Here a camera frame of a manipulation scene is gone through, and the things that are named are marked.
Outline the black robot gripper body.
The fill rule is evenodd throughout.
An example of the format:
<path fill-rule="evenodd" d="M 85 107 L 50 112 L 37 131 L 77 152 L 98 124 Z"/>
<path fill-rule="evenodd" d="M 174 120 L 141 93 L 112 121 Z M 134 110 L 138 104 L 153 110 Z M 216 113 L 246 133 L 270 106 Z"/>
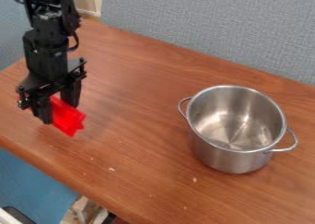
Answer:
<path fill-rule="evenodd" d="M 86 77 L 83 57 L 67 59 L 69 39 L 53 31 L 29 30 L 23 36 L 23 57 L 27 75 L 15 87 L 18 107 L 27 108 L 26 97 L 59 94 L 62 80 Z"/>

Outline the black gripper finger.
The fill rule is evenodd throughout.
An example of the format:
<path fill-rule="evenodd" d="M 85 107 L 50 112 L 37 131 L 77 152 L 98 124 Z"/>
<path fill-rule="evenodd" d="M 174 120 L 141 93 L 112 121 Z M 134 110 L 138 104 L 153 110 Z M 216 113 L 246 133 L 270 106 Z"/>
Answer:
<path fill-rule="evenodd" d="M 47 96 L 26 97 L 27 108 L 33 116 L 37 117 L 45 124 L 53 122 L 53 107 Z"/>
<path fill-rule="evenodd" d="M 78 106 L 79 94 L 81 94 L 81 81 L 62 80 L 59 89 L 59 99 L 65 101 L 73 108 Z"/>

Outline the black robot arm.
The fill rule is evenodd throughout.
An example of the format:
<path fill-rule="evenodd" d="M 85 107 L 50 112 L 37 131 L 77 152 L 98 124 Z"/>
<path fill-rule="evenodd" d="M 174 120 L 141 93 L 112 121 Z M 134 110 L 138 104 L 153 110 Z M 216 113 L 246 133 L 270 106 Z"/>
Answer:
<path fill-rule="evenodd" d="M 78 106 L 81 81 L 86 77 L 86 59 L 70 59 L 77 44 L 79 15 L 73 0 L 14 0 L 23 6 L 30 30 L 22 35 L 27 76 L 17 85 L 17 105 L 31 111 L 43 124 L 53 122 L 50 97 L 59 95 L 71 107 Z"/>

